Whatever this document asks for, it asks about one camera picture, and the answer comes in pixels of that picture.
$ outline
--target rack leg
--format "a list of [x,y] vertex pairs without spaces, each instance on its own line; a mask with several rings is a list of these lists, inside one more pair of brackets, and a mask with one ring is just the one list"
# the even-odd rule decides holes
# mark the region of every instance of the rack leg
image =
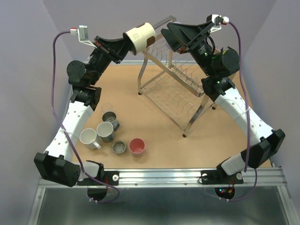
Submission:
[[212,104],[211,108],[212,108],[213,110],[215,110],[215,109],[217,108],[217,104],[216,104],[216,103]]
[[197,111],[195,112],[195,114],[193,115],[193,117],[191,118],[191,120],[188,122],[187,127],[184,129],[184,132],[183,132],[183,135],[182,135],[183,137],[187,137],[188,136],[188,132],[189,132],[191,126],[193,125],[193,123],[195,122],[195,120],[199,117],[199,115],[201,114],[201,112],[205,108],[208,100],[209,100],[209,97],[207,95],[204,95],[203,100],[201,102],[201,105],[199,106],[199,108],[197,109]]
[[142,94],[142,91],[141,91],[140,87],[142,85],[142,76],[143,76],[143,74],[145,72],[147,64],[148,64],[148,57],[145,55],[144,62],[142,64],[142,68],[140,70],[139,76],[137,77],[137,91],[138,91],[139,95]]

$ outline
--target gray floor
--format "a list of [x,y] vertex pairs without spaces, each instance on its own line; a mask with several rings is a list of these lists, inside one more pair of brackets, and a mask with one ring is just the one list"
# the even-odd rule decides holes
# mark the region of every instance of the gray floor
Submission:
[[[242,196],[250,188],[236,188]],[[47,189],[39,225],[287,225],[277,187],[257,187],[240,202],[213,188],[123,189],[109,204],[88,201],[84,188]]]

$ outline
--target brown patch on mug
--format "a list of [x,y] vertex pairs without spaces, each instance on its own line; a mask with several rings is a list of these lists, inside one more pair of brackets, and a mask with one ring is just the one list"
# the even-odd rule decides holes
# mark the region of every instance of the brown patch on mug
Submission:
[[155,43],[155,37],[154,37],[154,36],[148,38],[148,39],[147,39],[147,48],[148,48],[150,45],[154,44],[154,43]]
[[138,25],[136,28],[139,28],[139,27],[141,27],[141,26],[143,26],[143,25],[145,25],[145,23],[142,23],[141,25]]

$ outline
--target wall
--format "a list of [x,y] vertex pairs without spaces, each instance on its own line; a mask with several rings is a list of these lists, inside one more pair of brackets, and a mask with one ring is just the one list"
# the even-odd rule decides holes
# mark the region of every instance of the wall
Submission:
[[256,112],[286,134],[278,154],[294,206],[300,215],[300,29],[299,0],[278,0],[249,48],[245,80]]
[[[50,107],[52,41],[58,32],[41,0],[3,0],[0,12],[0,223],[24,225],[39,177],[33,158],[58,128]],[[62,116],[71,58],[62,40],[57,46],[55,104]]]
[[[186,24],[206,22],[210,14],[230,17],[237,25],[246,52],[254,37],[267,18],[276,0],[43,0],[58,30],[66,30],[78,25],[89,27],[90,40],[96,35],[103,38],[121,38],[122,33],[141,24],[155,24],[173,15]],[[234,30],[227,26],[213,34],[217,46],[237,48]],[[76,60],[86,60],[92,47],[79,44],[77,40],[64,39],[71,56]],[[128,54],[126,60],[142,60]]]

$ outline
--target screw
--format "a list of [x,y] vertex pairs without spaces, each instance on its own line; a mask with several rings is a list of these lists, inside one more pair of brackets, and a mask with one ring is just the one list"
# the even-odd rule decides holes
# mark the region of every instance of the screw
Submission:
[[237,174],[236,174],[236,178],[237,178],[238,180],[241,180],[241,179],[243,179],[243,175],[242,175],[241,173],[237,173]]
[[118,180],[119,180],[119,176],[116,175],[116,174],[113,175],[113,176],[112,176],[112,180],[113,180],[113,181],[118,181]]

